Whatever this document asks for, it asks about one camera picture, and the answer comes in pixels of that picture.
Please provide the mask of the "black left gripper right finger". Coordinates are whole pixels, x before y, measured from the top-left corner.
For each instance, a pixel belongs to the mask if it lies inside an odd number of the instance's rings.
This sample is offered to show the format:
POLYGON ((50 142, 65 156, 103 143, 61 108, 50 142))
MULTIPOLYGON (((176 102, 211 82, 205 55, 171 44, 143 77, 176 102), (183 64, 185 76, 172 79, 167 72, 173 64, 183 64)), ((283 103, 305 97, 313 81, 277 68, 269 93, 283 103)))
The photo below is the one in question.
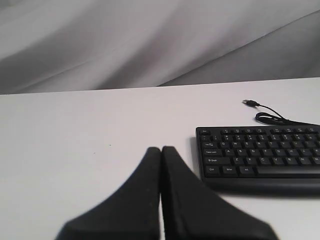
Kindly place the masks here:
POLYGON ((271 226, 229 204, 189 169, 173 146, 161 154, 167 240, 276 240, 271 226))

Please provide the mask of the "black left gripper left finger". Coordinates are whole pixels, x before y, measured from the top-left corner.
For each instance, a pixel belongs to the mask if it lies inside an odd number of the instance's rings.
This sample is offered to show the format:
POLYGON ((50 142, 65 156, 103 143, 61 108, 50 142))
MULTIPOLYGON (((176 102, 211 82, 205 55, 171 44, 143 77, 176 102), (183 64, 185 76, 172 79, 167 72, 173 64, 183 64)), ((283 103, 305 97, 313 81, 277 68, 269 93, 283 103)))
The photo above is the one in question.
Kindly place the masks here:
POLYGON ((106 200, 66 222, 58 240, 158 240, 161 151, 147 149, 125 183, 106 200))

